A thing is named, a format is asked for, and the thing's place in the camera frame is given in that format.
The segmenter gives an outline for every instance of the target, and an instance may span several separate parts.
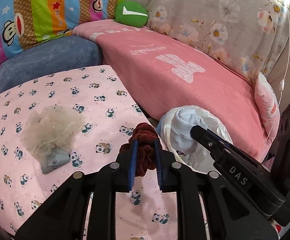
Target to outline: black tongs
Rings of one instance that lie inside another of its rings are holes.
[[[73,173],[17,230],[15,240],[81,240],[91,192],[88,240],[115,240],[116,192],[130,192],[135,178],[137,141],[98,172]]]
[[[173,153],[162,150],[158,138],[155,140],[159,187],[162,192],[176,192],[177,196],[178,240],[206,240],[208,234],[212,240],[277,240],[276,231],[266,220],[268,214],[264,215],[257,201],[248,195],[249,188],[257,189],[257,176],[254,177],[259,165],[256,170],[245,168],[249,161],[245,153],[209,130],[195,126],[191,134],[211,150],[214,166],[222,175],[216,171],[207,175],[192,171],[177,162]],[[136,158],[137,141],[133,140],[129,151],[119,153],[115,162],[100,171],[72,174],[21,226],[15,240],[81,240],[91,192],[87,240],[115,240],[115,195],[132,190]],[[232,165],[240,171],[240,181],[247,178],[248,187],[240,188],[235,182]],[[256,196],[263,196],[262,190],[259,185]],[[199,194],[206,210],[207,229]]]

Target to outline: red star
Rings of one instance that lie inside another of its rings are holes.
[[[60,6],[61,6],[61,3],[56,1],[56,3],[53,3],[53,10],[55,10],[55,9],[58,10]]]

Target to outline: panda print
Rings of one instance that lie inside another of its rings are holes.
[[[110,81],[114,82],[114,81],[116,81],[116,80],[117,80],[117,78],[108,77],[108,78],[107,78],[107,80],[110,80]]]
[[[54,184],[51,188],[51,192],[55,192],[55,190],[57,190],[57,189],[58,189],[58,187]]]
[[[73,152],[69,155],[69,159],[72,162],[73,167],[79,167],[80,165],[82,165],[82,161],[79,159],[79,155],[77,155],[76,152]]]
[[[152,219],[152,222],[155,222],[155,223],[161,223],[161,224],[166,224],[168,222],[168,218],[169,218],[169,215],[166,214],[166,215],[160,215],[160,214],[154,214],[153,216],[153,219]]]
[[[96,145],[96,153],[104,153],[107,154],[110,152],[111,148],[110,148],[110,144],[109,143],[99,143]]]
[[[123,126],[119,129],[120,132],[126,133],[128,136],[131,136],[133,134],[134,128],[127,128],[126,126]]]
[[[15,227],[12,225],[12,224],[10,224],[10,226],[9,226],[10,228],[11,228],[11,230],[13,230],[14,231],[14,233],[16,233],[16,229],[15,229]]]
[[[3,127],[3,128],[1,129],[1,136],[4,134],[5,129],[6,129],[6,127]]]
[[[73,109],[81,114],[82,112],[84,112],[85,107],[84,106],[80,106],[79,104],[75,104],[73,106]]]
[[[42,204],[42,203],[40,203],[40,202],[37,201],[37,200],[32,200],[32,204],[31,204],[32,209],[37,210],[37,208],[39,208],[41,204]]]
[[[91,123],[87,123],[85,125],[82,126],[82,133],[87,133],[91,130],[91,128],[93,127],[93,125]]]
[[[141,203],[141,192],[139,190],[135,190],[132,192],[132,196],[130,197],[130,201],[135,206]]]
[[[35,106],[37,105],[37,103],[36,102],[34,102],[34,103],[32,103],[30,106],[29,106],[29,110],[32,110]]]
[[[12,180],[11,180],[11,177],[5,175],[5,176],[4,176],[4,183],[5,183],[7,186],[12,187]]]
[[[116,95],[123,96],[123,97],[127,97],[127,92],[124,91],[124,90],[117,90],[116,91]]]
[[[98,84],[98,83],[92,83],[92,84],[89,84],[89,87],[90,88],[99,88],[100,87],[100,84]]]
[[[32,89],[32,90],[29,92],[29,95],[30,95],[30,96],[33,96],[33,95],[35,95],[36,93],[37,93],[37,90]]]
[[[71,88],[70,91],[72,92],[72,95],[77,95],[79,93],[79,90],[77,87]]]
[[[5,144],[2,146],[1,151],[2,151],[2,153],[3,153],[4,156],[7,155],[8,149],[6,148]]]
[[[51,92],[49,92],[49,94],[48,94],[48,98],[53,98],[53,96],[55,96],[55,91],[51,91]]]
[[[20,204],[18,202],[15,202],[14,203],[14,206],[15,206],[15,209],[17,211],[17,214],[20,216],[20,217],[23,217],[24,216],[24,212],[22,210],[22,207],[20,206]]]
[[[29,180],[29,177],[26,174],[22,175],[20,178],[21,185],[24,187],[24,185],[27,183],[28,180]]]
[[[136,112],[142,113],[142,110],[140,109],[140,107],[137,104],[132,105],[132,107],[134,107],[134,109],[136,110]]]
[[[21,151],[18,147],[14,151],[15,157],[20,160],[23,157],[23,151]]]
[[[21,108],[20,107],[15,108],[14,114],[19,114],[20,112],[21,112]]]
[[[114,116],[114,109],[113,108],[107,109],[106,116],[113,117]]]
[[[21,124],[21,122],[18,122],[18,123],[16,124],[16,132],[17,132],[17,133],[20,133],[21,130],[22,130],[22,124]]]
[[[4,202],[2,199],[0,199],[0,206],[1,206],[1,210],[4,210]]]
[[[106,100],[106,97],[104,95],[94,97],[94,101],[105,101],[105,100]]]

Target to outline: pink panda bedsheet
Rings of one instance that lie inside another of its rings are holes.
[[[235,146],[262,162],[270,144],[253,87],[203,52],[147,28],[113,20],[81,24],[73,35],[96,42],[136,102],[160,120],[170,109],[196,105],[227,128]]]
[[[43,175],[19,136],[32,111],[55,104],[74,107],[86,125],[75,137],[75,159]],[[140,122],[148,120],[108,65],[44,76],[0,94],[1,227],[14,235],[73,172],[89,174],[115,161]],[[117,194],[116,203],[117,240],[177,238],[176,195],[159,191],[156,171],[135,178],[133,191]]]

